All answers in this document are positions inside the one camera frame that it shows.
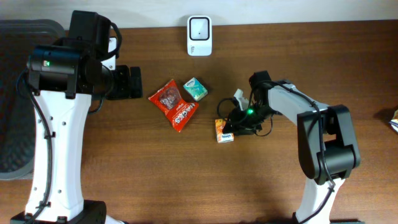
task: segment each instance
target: brown table surface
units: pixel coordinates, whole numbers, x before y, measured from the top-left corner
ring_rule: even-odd
[[[216,26],[213,53],[191,57],[184,27],[123,29],[118,64],[140,66],[144,98],[106,101],[86,121],[81,187],[108,214],[131,223],[237,223],[290,218],[305,176],[297,130],[274,119],[268,137],[218,144],[220,99],[246,96],[253,72],[287,78],[314,99],[351,110],[362,163],[338,192],[331,219],[398,220],[398,21]],[[197,77],[209,90],[176,132],[147,97],[174,78]],[[23,211],[31,181],[0,182],[0,222]]]

